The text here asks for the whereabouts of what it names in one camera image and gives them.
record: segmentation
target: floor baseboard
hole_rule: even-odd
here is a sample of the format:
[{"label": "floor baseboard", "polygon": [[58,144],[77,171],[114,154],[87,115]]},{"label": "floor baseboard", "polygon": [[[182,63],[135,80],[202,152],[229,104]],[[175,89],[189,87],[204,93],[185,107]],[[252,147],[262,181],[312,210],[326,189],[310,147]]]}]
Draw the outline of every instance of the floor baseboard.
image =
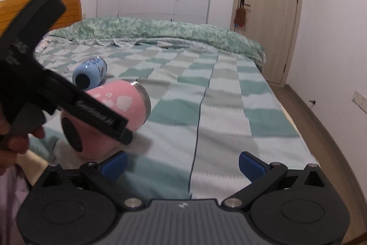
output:
[{"label": "floor baseboard", "polygon": [[351,192],[356,197],[356,204],[360,208],[361,217],[363,220],[364,227],[367,229],[367,202],[363,195],[363,192],[361,190],[361,187],[357,181],[357,178],[355,177],[355,174],[350,167],[348,161],[346,160],[344,154],[339,149],[338,145],[330,135],[330,133],[327,131],[327,129],[324,127],[324,125],[320,122],[318,117],[313,113],[313,111],[307,106],[307,104],[299,97],[299,95],[288,85],[286,84],[284,86],[286,90],[288,90],[292,96],[297,100],[297,102],[300,104],[300,106],[303,108],[303,110],[309,115],[309,117],[312,119],[312,121],[317,126],[319,132],[324,136],[324,138],[327,140],[328,146],[332,149],[333,154],[335,155],[335,158],[337,159],[341,169],[344,171],[346,177],[348,178],[350,182],[350,186],[352,188]]}]

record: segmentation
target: blue thermos cup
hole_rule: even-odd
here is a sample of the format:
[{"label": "blue thermos cup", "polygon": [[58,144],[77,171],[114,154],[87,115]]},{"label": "blue thermos cup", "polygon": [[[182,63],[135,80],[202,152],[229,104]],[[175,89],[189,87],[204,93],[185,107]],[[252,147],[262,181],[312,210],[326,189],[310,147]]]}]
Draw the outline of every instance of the blue thermos cup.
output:
[{"label": "blue thermos cup", "polygon": [[107,64],[99,56],[91,57],[78,66],[73,73],[73,84],[83,91],[99,86],[107,74]]}]

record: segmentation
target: stainless steel rim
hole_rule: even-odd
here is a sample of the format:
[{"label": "stainless steel rim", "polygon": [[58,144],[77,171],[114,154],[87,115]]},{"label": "stainless steel rim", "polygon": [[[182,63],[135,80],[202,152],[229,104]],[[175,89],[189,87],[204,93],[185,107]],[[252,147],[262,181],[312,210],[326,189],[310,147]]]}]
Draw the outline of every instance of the stainless steel rim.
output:
[{"label": "stainless steel rim", "polygon": [[145,121],[149,118],[150,116],[150,111],[152,110],[152,104],[150,102],[150,98],[149,95],[146,91],[146,89],[136,80],[132,80],[132,79],[124,79],[124,81],[129,82],[133,87],[136,88],[136,90],[139,92],[139,94],[141,95],[143,101],[144,101],[144,105],[145,105]]}]

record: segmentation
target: wall outlet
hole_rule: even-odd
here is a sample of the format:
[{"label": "wall outlet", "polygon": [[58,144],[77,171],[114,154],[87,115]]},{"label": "wall outlet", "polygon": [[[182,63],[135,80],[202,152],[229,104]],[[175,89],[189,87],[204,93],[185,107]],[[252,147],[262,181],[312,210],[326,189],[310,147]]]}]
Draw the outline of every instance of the wall outlet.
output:
[{"label": "wall outlet", "polygon": [[352,101],[357,104],[364,112],[367,113],[367,97],[355,91]]}]

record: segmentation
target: pink cup with white spots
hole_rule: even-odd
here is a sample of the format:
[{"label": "pink cup with white spots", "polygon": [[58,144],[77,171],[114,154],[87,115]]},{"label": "pink cup with white spots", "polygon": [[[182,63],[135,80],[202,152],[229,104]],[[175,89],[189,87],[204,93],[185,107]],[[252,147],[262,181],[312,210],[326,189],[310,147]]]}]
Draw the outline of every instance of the pink cup with white spots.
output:
[{"label": "pink cup with white spots", "polygon": [[[126,128],[131,132],[139,129],[150,115],[151,103],[148,93],[137,81],[117,80],[87,93],[126,118]],[[99,160],[118,144],[116,140],[65,110],[61,112],[61,125],[69,144],[86,159]],[[128,135],[124,143],[129,144],[131,139],[132,135]]]}]

